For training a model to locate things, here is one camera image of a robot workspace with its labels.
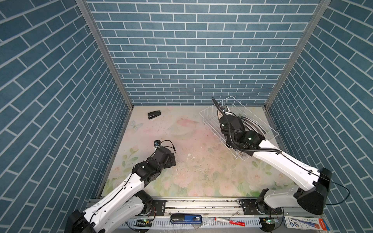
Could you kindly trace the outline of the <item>white toothpaste box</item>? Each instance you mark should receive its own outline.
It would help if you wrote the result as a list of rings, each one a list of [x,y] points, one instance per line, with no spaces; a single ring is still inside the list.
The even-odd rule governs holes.
[[[298,230],[330,231],[329,226],[322,218],[284,216],[287,228]]]

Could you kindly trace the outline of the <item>blue black handheld device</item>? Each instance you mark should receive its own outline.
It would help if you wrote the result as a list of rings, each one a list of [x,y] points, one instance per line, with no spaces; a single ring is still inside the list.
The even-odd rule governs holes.
[[[194,214],[174,213],[170,216],[172,224],[202,224],[202,216]]]

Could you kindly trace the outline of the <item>red handled screwdriver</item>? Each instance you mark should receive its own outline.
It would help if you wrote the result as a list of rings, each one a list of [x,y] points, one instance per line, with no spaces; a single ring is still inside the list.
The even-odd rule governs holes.
[[[217,221],[217,222],[228,223],[228,224],[242,226],[242,227],[246,226],[246,224],[244,222],[235,221],[235,220],[228,220],[228,219],[224,219],[224,218],[220,218],[220,217],[215,217],[214,220]]]

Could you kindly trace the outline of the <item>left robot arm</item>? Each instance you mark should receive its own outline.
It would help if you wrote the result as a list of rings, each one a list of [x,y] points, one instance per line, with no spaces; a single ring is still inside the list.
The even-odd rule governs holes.
[[[82,212],[72,212],[64,232],[111,233],[130,218],[147,215],[153,199],[144,188],[164,169],[175,165],[174,152],[165,146],[158,147],[147,160],[137,163],[128,177],[108,195]]]

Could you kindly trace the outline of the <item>aluminium mounting rail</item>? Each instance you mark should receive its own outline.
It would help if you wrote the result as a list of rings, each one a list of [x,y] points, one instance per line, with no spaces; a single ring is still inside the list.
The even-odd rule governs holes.
[[[202,216],[202,224],[172,224],[174,213]],[[165,198],[154,197],[147,215],[137,215],[112,233],[322,233],[323,231],[298,230],[285,226],[284,216],[322,218],[330,228],[325,215],[313,215],[300,207],[281,207],[268,214],[258,211],[254,198]],[[245,227],[215,221],[215,217],[244,222]],[[261,217],[278,219],[274,228],[263,227]],[[137,219],[152,220],[151,228],[135,228]]]

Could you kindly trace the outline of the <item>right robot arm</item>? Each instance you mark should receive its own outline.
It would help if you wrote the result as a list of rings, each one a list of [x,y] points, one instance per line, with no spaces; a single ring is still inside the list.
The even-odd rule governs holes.
[[[306,165],[283,152],[263,132],[247,128],[242,117],[222,116],[219,125],[228,146],[267,163],[296,184],[291,188],[262,190],[256,201],[260,210],[301,207],[314,215],[323,213],[332,178],[330,170]]]

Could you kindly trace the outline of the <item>plate with orange sun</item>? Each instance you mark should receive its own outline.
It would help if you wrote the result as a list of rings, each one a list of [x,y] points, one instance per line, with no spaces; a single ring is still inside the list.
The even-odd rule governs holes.
[[[235,113],[233,113],[230,109],[229,109],[229,107],[228,106],[220,106],[220,108],[221,108],[221,110],[226,114],[226,115],[232,115],[232,116],[237,116]],[[219,111],[219,110],[217,110],[217,116],[218,116],[218,118],[221,118],[221,117],[223,117],[223,114]]]

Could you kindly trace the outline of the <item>white wire dish rack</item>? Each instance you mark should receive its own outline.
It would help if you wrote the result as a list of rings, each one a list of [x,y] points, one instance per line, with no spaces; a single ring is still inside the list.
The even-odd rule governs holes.
[[[278,132],[262,120],[252,110],[234,97],[220,102],[200,112],[203,123],[230,150],[233,156],[243,161],[259,155],[279,153],[275,145]]]

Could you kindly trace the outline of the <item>left controller board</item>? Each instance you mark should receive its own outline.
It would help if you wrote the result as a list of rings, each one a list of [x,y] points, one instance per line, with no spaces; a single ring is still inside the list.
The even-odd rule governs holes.
[[[134,227],[135,228],[140,228],[140,227],[151,228],[152,225],[153,225],[152,220],[137,219]]]

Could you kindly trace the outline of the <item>right controller board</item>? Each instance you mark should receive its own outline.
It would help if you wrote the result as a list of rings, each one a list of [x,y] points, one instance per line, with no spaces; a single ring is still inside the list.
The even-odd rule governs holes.
[[[261,223],[262,228],[263,227],[274,228],[275,225],[278,223],[278,219],[273,218],[273,217],[261,217],[260,223]]]

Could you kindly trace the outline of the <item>controller board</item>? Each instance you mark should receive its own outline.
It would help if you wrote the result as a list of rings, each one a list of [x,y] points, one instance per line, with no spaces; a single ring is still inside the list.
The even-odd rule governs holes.
[[[152,220],[137,219],[134,227],[135,228],[140,228],[140,227],[151,228],[152,225],[153,225]]]
[[[278,219],[273,218],[273,217],[261,217],[260,223],[261,223],[262,228],[263,227],[274,228],[275,225],[278,223]]]

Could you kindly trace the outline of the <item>black stapler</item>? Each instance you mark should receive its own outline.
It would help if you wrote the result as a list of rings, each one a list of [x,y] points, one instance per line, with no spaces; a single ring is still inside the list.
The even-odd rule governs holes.
[[[152,112],[148,113],[148,119],[154,119],[158,116],[161,116],[161,111],[160,110],[156,110],[156,111],[152,111]]]

